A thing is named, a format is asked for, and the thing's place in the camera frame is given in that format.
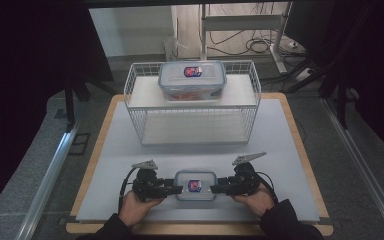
plastic food container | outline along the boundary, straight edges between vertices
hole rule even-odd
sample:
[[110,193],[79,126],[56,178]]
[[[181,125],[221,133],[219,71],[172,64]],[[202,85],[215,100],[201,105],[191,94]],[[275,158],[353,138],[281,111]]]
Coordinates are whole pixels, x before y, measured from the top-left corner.
[[181,170],[174,177],[174,185],[183,186],[177,199],[182,201],[212,201],[216,195],[210,186],[217,184],[216,174],[207,170]]
[[168,62],[158,85],[168,101],[214,101],[221,98],[226,73],[219,61]]

white wire rack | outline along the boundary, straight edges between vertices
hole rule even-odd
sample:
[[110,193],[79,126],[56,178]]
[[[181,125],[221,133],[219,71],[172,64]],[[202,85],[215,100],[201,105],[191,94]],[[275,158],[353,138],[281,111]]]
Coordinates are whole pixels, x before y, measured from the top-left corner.
[[227,83],[219,101],[167,101],[158,86],[162,63],[134,63],[125,104],[143,145],[247,143],[260,104],[252,61],[223,61]]

